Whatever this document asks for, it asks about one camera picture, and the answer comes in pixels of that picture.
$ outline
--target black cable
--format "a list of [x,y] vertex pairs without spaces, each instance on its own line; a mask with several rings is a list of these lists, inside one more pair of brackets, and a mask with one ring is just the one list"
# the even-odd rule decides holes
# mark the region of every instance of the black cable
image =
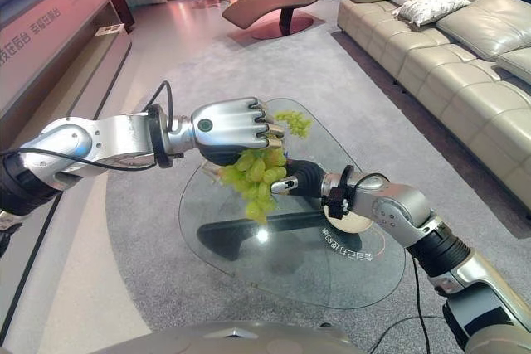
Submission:
[[173,130],[173,96],[172,86],[170,86],[167,80],[163,80],[163,83],[161,83],[157,91],[155,91],[155,94],[153,97],[151,97],[151,100],[148,101],[148,103],[142,108],[142,112],[146,112],[148,110],[149,106],[157,99],[164,87],[166,87],[166,94],[168,95],[168,131],[171,132]]
[[18,149],[8,149],[7,151],[1,151],[0,157],[5,157],[7,155],[13,155],[15,153],[42,153],[45,155],[52,155],[55,157],[70,159],[71,161],[76,161],[79,163],[85,163],[87,165],[91,166],[97,166],[102,167],[104,169],[110,169],[110,170],[118,170],[121,172],[142,172],[144,170],[148,170],[152,167],[157,166],[157,163],[152,163],[148,166],[142,166],[142,167],[120,167],[120,166],[112,166],[112,165],[106,165],[105,163],[99,163],[99,162],[92,162],[87,161],[86,159],[76,157],[74,155],[68,155],[66,153],[56,153],[55,151],[49,151],[47,149],[39,149],[39,148],[18,148]]
[[[437,316],[437,315],[424,315],[423,316],[424,318],[432,318],[432,319],[445,319],[444,317],[440,317],[440,316]],[[412,317],[406,317],[406,318],[403,318],[403,319],[400,319],[398,321],[396,321],[393,325],[391,325],[390,327],[388,327],[385,331],[383,331],[383,333],[380,335],[380,337],[375,341],[375,343],[368,349],[369,350],[369,354],[373,354],[376,349],[378,348],[378,346],[380,345],[380,343],[382,342],[383,338],[389,333],[389,331],[391,329],[393,329],[396,325],[399,325],[401,324],[402,322],[405,322],[405,321],[409,321],[410,319],[417,319],[419,318],[418,315],[414,315]]]
[[430,354],[430,338],[428,337],[428,332],[426,330],[426,324],[424,323],[424,318],[422,317],[422,310],[421,310],[421,287],[418,284],[418,270],[417,270],[417,262],[415,261],[415,258],[412,255],[413,260],[413,269],[415,270],[415,288],[417,289],[417,311],[418,311],[418,317],[421,320],[421,326],[422,331],[424,332],[424,339],[426,340],[426,354]]

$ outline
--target green grapes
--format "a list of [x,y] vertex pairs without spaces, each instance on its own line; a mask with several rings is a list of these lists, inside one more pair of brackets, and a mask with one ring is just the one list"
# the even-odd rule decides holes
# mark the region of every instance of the green grapes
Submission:
[[282,111],[275,115],[275,119],[283,120],[288,124],[290,133],[301,138],[307,138],[311,119],[306,119],[302,112]]
[[222,182],[231,185],[247,201],[247,218],[267,222],[266,216],[276,208],[270,187],[286,176],[285,162],[282,148],[247,149],[234,165],[220,169]]

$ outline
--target grape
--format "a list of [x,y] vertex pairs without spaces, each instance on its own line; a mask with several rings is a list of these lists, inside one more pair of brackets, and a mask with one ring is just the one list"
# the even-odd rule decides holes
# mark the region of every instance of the grape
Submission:
[[266,169],[266,164],[262,158],[258,158],[252,164],[251,167],[251,180],[253,182],[259,182],[264,176],[264,170]]
[[288,124],[290,132],[301,138],[307,137],[311,119],[305,119],[302,112],[283,111],[275,115],[278,120],[283,120]]
[[276,174],[275,181],[279,181],[281,178],[286,177],[288,174],[288,172],[285,170],[285,167],[282,166],[275,166],[272,167],[270,170],[272,170]]
[[234,166],[236,166],[236,169],[238,169],[240,172],[244,172],[249,167],[252,166],[252,163],[255,161],[255,157],[252,153],[244,152],[238,161],[235,163]]
[[258,206],[256,202],[249,202],[246,206],[246,217],[248,219],[256,220],[260,218],[262,214],[262,209]]
[[271,198],[264,201],[259,200],[258,206],[264,213],[271,213],[274,209],[276,209],[276,202]]
[[258,196],[258,184],[251,184],[251,186],[247,188],[247,190],[241,194],[241,197],[248,201],[252,201],[253,199],[256,199],[257,196]]
[[250,188],[251,184],[244,180],[238,180],[234,183],[234,189],[238,192],[244,192]]
[[239,173],[235,167],[227,166],[222,169],[222,181],[226,184],[232,184],[241,179],[241,173]]
[[261,182],[258,186],[258,199],[265,200],[271,197],[270,186],[264,182]]
[[264,176],[262,178],[264,183],[266,184],[273,184],[277,180],[276,172],[273,169],[267,169],[264,172]]
[[246,182],[253,182],[250,169],[246,170],[245,179],[246,179]]
[[275,163],[275,166],[284,166],[284,165],[285,165],[285,162],[286,162],[285,156],[284,156],[284,155],[280,155],[280,156],[277,158],[277,161],[276,161],[276,163]]

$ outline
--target robotic hand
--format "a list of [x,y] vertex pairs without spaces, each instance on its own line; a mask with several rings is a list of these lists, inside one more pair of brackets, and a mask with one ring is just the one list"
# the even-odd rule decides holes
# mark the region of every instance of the robotic hand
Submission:
[[[272,123],[266,107],[256,98],[206,105],[191,117],[172,120],[158,105],[151,105],[145,113],[102,120],[59,119],[22,148],[2,153],[0,255],[20,226],[21,216],[82,177],[109,168],[171,167],[175,158],[192,148],[198,148],[211,162],[226,165],[234,163],[246,148],[278,148],[282,137],[283,129]],[[274,183],[273,193],[322,198],[335,218],[349,211],[368,217],[418,259],[436,291],[447,298],[443,313],[467,353],[531,350],[527,304],[479,253],[451,233],[418,190],[392,184],[379,173],[356,173],[349,166],[342,174],[325,173],[308,161],[289,160],[287,167],[290,176]],[[274,329],[258,323],[242,326],[247,330],[254,327],[264,337]],[[291,339],[297,334],[309,338],[305,331],[278,326],[271,336],[278,339],[282,333]],[[173,344],[172,332],[167,337]],[[219,341],[209,342],[214,352],[221,352]],[[352,348],[340,352],[352,352]]]
[[467,353],[531,352],[531,309],[494,267],[469,248],[417,189],[380,173],[326,173],[315,163],[288,160],[277,194],[321,198],[329,216],[350,211],[372,219],[418,260],[438,294],[443,314]]

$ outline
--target glass coffee table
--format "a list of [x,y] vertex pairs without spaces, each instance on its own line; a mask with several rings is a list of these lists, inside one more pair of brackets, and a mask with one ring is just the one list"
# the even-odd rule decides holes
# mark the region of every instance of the glass coffee table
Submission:
[[[271,114],[294,110],[312,119],[308,138],[287,134],[291,159],[341,173],[354,160],[301,104],[273,99]],[[330,308],[360,308],[387,297],[399,284],[404,249],[375,224],[360,234],[334,228],[320,200],[275,196],[266,225],[244,216],[245,202],[232,188],[199,168],[181,199],[183,237],[202,260],[259,289]]]

